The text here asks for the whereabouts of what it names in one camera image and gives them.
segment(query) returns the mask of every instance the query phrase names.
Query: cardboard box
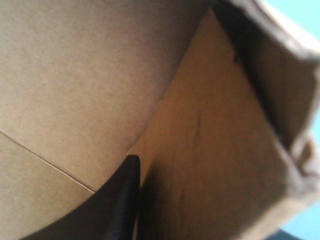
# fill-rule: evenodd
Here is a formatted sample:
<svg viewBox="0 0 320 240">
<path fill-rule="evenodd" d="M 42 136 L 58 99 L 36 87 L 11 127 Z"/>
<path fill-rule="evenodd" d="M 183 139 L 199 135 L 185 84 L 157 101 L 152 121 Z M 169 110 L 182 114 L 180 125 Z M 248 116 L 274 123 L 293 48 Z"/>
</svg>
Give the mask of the cardboard box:
<svg viewBox="0 0 320 240">
<path fill-rule="evenodd" d="M 319 57 L 241 3 L 0 3 L 0 239 L 64 216 L 127 153 L 138 239 L 261 239 L 317 199 Z M 229 10 L 259 26 L 245 54 Z"/>
</svg>

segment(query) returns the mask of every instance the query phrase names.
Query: brown cardboard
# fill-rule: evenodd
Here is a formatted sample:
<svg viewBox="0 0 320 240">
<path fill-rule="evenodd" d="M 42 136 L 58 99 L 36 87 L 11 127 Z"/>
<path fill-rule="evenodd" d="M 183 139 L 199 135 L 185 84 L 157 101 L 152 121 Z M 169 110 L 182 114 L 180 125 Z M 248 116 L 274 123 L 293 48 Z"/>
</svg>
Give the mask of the brown cardboard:
<svg viewBox="0 0 320 240">
<path fill-rule="evenodd" d="M 302 208 L 287 195 L 301 176 L 234 57 L 209 11 L 130 151 L 142 160 L 137 239 L 263 239 Z"/>
<path fill-rule="evenodd" d="M 0 3 L 0 130 L 92 190 L 146 127 L 203 1 Z"/>
<path fill-rule="evenodd" d="M 92 192 L 0 134 L 0 239 L 15 240 L 64 216 Z"/>
</svg>

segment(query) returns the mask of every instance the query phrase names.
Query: light blue background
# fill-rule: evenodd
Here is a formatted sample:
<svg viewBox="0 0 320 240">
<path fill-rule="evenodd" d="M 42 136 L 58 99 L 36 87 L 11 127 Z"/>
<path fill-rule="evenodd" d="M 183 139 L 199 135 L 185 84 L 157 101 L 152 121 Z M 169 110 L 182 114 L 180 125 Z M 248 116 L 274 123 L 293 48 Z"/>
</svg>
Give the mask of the light blue background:
<svg viewBox="0 0 320 240">
<path fill-rule="evenodd" d="M 265 0 L 320 41 L 320 0 Z M 312 125 L 320 143 L 320 113 Z M 282 229 L 302 240 L 320 240 L 320 201 L 299 213 Z"/>
</svg>

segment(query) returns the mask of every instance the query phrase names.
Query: crease line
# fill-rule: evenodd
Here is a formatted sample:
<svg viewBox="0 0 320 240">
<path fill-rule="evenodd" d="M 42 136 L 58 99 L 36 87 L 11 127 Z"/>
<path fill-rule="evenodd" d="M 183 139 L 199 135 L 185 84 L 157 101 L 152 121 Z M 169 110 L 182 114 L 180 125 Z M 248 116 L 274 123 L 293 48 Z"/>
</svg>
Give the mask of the crease line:
<svg viewBox="0 0 320 240">
<path fill-rule="evenodd" d="M 66 173 L 65 171 L 63 171 L 61 168 L 57 167 L 56 165 L 50 163 L 48 160 L 44 159 L 42 156 L 40 156 L 39 154 L 33 152 L 31 149 L 27 148 L 26 146 L 22 145 L 21 143 L 19 143 L 18 141 L 14 140 L 12 137 L 10 137 L 9 135 L 7 135 L 5 132 L 3 132 L 3 130 L 0 130 L 0 133 L 5 136 L 6 138 L 10 139 L 12 142 L 14 142 L 15 144 L 21 146 L 22 148 L 24 148 L 25 150 L 27 150 L 28 152 L 32 153 L 33 155 L 37 156 L 42 162 L 46 163 L 47 165 L 49 165 L 50 167 L 54 168 L 55 170 L 57 170 L 59 173 L 63 174 L 64 176 L 66 176 L 67 178 L 69 178 L 70 180 L 72 180 L 73 182 L 75 182 L 76 184 L 80 185 L 81 187 L 85 188 L 86 190 L 88 190 L 91 193 L 95 193 L 95 191 L 93 189 L 91 189 L 89 186 L 87 186 L 86 184 L 80 182 L 79 180 L 75 179 L 73 176 L 71 176 L 70 174 Z"/>
</svg>

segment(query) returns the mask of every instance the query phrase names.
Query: black object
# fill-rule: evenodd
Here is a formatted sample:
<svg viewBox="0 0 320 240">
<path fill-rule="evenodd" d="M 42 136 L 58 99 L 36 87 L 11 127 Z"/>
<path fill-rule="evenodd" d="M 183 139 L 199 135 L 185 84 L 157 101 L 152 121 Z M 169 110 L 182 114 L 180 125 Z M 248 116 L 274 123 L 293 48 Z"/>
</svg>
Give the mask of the black object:
<svg viewBox="0 0 320 240">
<path fill-rule="evenodd" d="M 301 240 L 291 234 L 287 233 L 286 231 L 279 230 L 276 233 L 272 234 L 265 240 Z"/>
<path fill-rule="evenodd" d="M 139 191 L 140 159 L 129 155 L 86 202 L 23 240 L 131 240 Z"/>
</svg>

